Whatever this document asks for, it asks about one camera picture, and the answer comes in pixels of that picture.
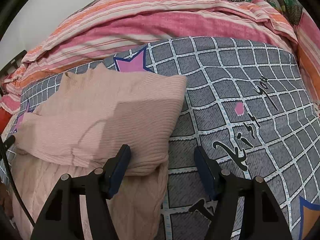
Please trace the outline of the grey checked star blanket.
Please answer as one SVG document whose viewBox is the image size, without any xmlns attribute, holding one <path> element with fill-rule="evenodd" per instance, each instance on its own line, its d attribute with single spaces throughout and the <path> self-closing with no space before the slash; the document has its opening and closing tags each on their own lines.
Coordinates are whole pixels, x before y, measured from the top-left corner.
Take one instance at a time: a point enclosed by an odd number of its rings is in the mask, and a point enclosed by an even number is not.
<svg viewBox="0 0 320 240">
<path fill-rule="evenodd" d="M 319 206 L 319 117 L 295 57 L 270 44 L 188 37 L 147 44 L 145 62 L 164 76 L 187 78 L 169 140 L 168 185 L 153 239 L 203 239 L 209 220 L 188 209 L 205 193 L 193 160 L 200 145 L 222 168 L 263 177 L 291 230 L 301 239 L 306 212 Z"/>
</svg>

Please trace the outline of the dark wooden headboard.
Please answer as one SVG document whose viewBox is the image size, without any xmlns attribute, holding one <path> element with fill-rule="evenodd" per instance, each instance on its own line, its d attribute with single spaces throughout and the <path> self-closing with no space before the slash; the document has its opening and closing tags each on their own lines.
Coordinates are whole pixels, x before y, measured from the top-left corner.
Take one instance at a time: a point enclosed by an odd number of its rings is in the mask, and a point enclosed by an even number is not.
<svg viewBox="0 0 320 240">
<path fill-rule="evenodd" d="M 4 67 L 1 68 L 1 81 L 8 77 L 11 73 L 19 68 L 23 57 L 27 54 L 26 50 L 18 53 L 13 59 L 11 59 Z"/>
</svg>

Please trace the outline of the pink orange striped quilt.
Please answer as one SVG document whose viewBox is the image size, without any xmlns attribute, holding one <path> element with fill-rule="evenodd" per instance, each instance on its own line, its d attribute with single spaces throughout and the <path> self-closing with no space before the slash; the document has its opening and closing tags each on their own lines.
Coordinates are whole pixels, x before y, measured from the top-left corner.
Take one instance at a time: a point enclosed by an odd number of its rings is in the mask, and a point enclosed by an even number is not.
<svg viewBox="0 0 320 240">
<path fill-rule="evenodd" d="M 1 107 L 15 114 L 23 88 L 109 55 L 174 37 L 232 37 L 297 55 L 304 83 L 319 103 L 319 29 L 307 12 L 291 25 L 264 0 L 99 0 L 65 19 L 2 83 Z"/>
</svg>

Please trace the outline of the pink knitted sweater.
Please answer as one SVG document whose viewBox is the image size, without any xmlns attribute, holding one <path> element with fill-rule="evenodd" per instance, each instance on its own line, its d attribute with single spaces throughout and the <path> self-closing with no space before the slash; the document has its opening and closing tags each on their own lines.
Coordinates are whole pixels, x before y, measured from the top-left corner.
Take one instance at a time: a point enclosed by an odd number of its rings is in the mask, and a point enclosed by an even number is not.
<svg viewBox="0 0 320 240">
<path fill-rule="evenodd" d="M 61 175 L 89 174 L 127 144 L 131 160 L 107 204 L 120 239 L 153 239 L 186 84 L 183 75 L 122 73 L 103 64 L 65 72 L 58 91 L 25 113 L 15 133 L 12 175 L 33 219 Z"/>
</svg>

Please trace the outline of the red embroidered pillow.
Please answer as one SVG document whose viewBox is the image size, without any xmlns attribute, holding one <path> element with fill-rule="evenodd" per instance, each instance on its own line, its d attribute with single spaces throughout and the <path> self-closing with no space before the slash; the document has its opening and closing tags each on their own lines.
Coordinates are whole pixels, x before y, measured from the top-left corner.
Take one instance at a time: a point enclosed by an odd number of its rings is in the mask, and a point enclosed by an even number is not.
<svg viewBox="0 0 320 240">
<path fill-rule="evenodd" d="M 12 114 L 4 110 L 2 107 L 0 108 L 0 133 L 2 134 L 7 124 L 9 123 Z"/>
</svg>

